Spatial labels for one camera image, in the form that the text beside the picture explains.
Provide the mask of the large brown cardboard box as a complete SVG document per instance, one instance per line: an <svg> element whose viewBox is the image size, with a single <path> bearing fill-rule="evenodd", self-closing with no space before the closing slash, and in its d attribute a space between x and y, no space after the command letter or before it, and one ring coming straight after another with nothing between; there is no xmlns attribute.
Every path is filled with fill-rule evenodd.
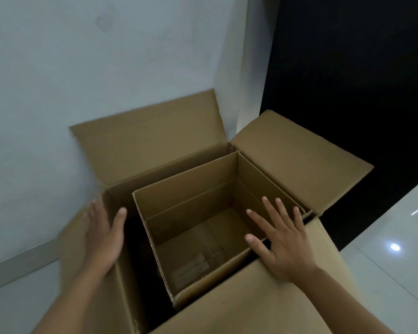
<svg viewBox="0 0 418 334"><path fill-rule="evenodd" d="M304 208L317 263L358 297L319 216L371 164L270 110L228 141L213 90L70 130L103 185L109 217L120 207L128 211L121 256L93 298L83 334L330 333L303 293L277 281L252 250L237 272L182 309L173 307L133 193L237 151Z"/></svg>

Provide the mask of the person's right forearm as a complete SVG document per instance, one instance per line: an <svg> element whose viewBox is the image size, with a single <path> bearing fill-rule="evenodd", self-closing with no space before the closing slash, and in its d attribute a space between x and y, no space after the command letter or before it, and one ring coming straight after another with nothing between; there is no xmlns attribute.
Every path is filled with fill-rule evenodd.
<svg viewBox="0 0 418 334"><path fill-rule="evenodd" d="M288 269L288 277L332 334L395 334L319 266L296 265Z"/></svg>

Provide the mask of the small brown cardboard box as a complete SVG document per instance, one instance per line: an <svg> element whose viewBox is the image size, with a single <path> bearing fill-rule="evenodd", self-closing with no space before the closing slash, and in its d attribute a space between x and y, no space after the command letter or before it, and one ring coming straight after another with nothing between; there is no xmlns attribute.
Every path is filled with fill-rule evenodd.
<svg viewBox="0 0 418 334"><path fill-rule="evenodd" d="M133 193L173 307L182 309L237 272L251 256L248 233L263 231L246 210L265 217L262 197L298 206L239 151Z"/></svg>

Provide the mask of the person's left hand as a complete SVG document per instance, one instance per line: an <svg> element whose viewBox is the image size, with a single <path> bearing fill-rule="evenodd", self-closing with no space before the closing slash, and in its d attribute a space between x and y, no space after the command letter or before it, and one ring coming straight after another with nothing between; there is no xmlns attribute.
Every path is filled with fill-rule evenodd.
<svg viewBox="0 0 418 334"><path fill-rule="evenodd" d="M97 276L106 275L116 263L124 242L118 242L111 235L111 222L102 196L93 200L85 214L88 229L85 234L86 271Z"/></svg>

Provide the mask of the person's right hand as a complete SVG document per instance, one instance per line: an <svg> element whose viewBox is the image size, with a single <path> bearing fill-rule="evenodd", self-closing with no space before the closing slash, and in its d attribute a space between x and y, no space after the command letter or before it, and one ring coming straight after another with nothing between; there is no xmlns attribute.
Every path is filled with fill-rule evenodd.
<svg viewBox="0 0 418 334"><path fill-rule="evenodd" d="M288 277L288 269L296 265L317 265L308 235L299 233L295 229L294 219L289 217L289 230L277 230L272 222L268 222L255 211L247 209L246 213L270 241L269 250L274 254L274 261L263 261L263 263L277 278L292 283Z"/></svg>

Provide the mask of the person's left forearm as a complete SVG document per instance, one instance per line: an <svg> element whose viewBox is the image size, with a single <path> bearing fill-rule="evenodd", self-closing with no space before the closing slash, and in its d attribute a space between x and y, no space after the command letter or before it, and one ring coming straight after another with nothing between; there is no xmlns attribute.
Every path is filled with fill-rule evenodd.
<svg viewBox="0 0 418 334"><path fill-rule="evenodd" d="M91 302L109 269L81 268L31 334L83 334Z"/></svg>

